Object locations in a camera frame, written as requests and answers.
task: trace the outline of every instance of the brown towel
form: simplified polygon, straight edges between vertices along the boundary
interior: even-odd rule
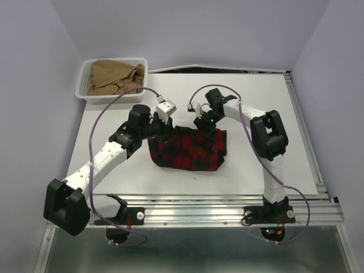
[[[133,66],[121,61],[97,60],[92,64],[88,95],[122,94],[131,88],[142,87],[143,79],[144,65],[142,64]],[[141,91],[139,89],[129,94],[136,94]]]

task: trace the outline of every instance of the laundry basket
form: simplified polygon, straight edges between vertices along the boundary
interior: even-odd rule
[[[84,61],[81,66],[80,73],[78,74],[78,79],[76,83],[76,97],[82,98],[91,104],[109,104],[115,99],[118,95],[108,95],[108,96],[89,96],[88,85],[90,81],[91,68],[92,63],[100,60],[100,59],[91,59]],[[137,65],[143,64],[145,66],[144,79],[143,79],[143,87],[147,85],[148,78],[148,62],[144,58],[111,58],[111,59],[102,59],[102,60],[114,60],[114,61],[122,61],[126,64]],[[141,102],[142,98],[145,94],[145,90],[142,90],[139,94],[127,94],[118,99],[116,104],[130,104]]]

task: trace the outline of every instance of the plaid cloth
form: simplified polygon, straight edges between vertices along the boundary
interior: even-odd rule
[[[163,143],[148,139],[149,152],[159,167],[189,171],[216,171],[226,155],[226,131],[216,129],[213,137],[187,127],[175,127],[173,137]]]

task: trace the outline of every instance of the white table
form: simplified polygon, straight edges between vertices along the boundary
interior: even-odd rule
[[[151,74],[150,88],[173,101],[177,111],[173,124],[195,128],[194,113],[187,112],[192,93],[206,84],[224,84],[239,92],[243,103],[262,110],[277,110],[289,138],[284,158],[284,182],[299,188],[304,194],[315,195],[317,189],[304,148],[297,119],[283,75],[257,74]],[[201,91],[194,99],[204,103]],[[223,95],[230,94],[220,88]],[[155,95],[147,92],[142,104],[155,110]],[[87,104],[78,132],[68,174],[74,173],[88,161],[88,138],[91,127],[105,105]],[[131,104],[112,105],[96,127],[93,149],[97,152],[108,137],[127,120]],[[118,166],[96,188],[96,193],[119,195],[262,195],[263,172],[243,132],[242,125],[228,118],[217,124],[227,130],[227,156],[216,172],[189,172],[156,166],[149,154],[148,144],[126,162]]]

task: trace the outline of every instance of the gray wall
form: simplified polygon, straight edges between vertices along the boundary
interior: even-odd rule
[[[291,70],[329,0],[51,0],[83,59]]]
[[[364,1],[332,0],[292,73],[326,186],[364,269]]]
[[[64,177],[81,64],[49,0],[0,1],[0,271],[32,272],[47,184]]]

